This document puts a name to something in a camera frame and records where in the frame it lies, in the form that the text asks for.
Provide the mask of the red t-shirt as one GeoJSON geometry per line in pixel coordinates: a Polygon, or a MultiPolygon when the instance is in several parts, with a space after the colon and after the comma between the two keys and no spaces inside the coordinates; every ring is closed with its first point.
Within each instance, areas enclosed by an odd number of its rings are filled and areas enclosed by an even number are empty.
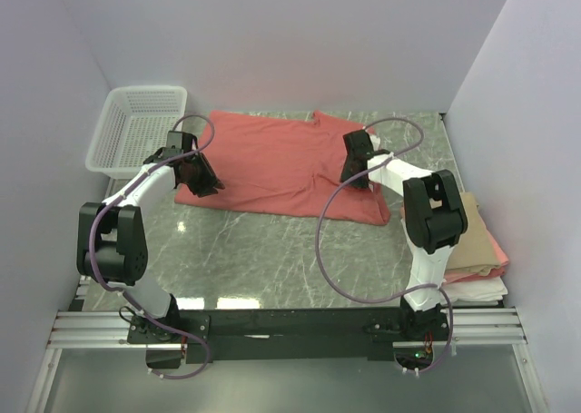
{"type": "Polygon", "coordinates": [[[317,217],[383,226],[390,211],[377,184],[341,189],[343,136],[361,124],[316,111],[309,120],[214,110],[200,141],[224,187],[199,198],[181,186],[174,200],[195,207],[317,217]]]}

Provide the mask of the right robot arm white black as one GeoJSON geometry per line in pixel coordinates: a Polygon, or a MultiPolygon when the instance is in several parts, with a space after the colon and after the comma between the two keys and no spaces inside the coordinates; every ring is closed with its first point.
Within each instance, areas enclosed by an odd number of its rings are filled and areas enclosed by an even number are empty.
{"type": "Polygon", "coordinates": [[[429,171],[380,149],[364,130],[343,136],[347,157],[340,181],[362,192],[380,185],[403,197],[404,232],[412,254],[407,289],[401,298],[399,331],[419,339],[429,328],[448,326],[439,288],[453,248],[467,231],[458,185],[448,170],[429,171]]]}

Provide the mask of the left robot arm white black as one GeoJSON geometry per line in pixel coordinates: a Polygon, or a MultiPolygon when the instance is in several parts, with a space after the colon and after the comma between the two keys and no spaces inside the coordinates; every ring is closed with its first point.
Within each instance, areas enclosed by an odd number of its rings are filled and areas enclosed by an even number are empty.
{"type": "Polygon", "coordinates": [[[121,293],[143,319],[150,319],[149,331],[162,342],[179,336],[182,321],[174,296],[146,274],[149,253],[143,220],[179,186],[198,198],[224,189],[197,137],[170,131],[166,144],[121,190],[79,211],[78,271],[105,290],[121,293]]]}

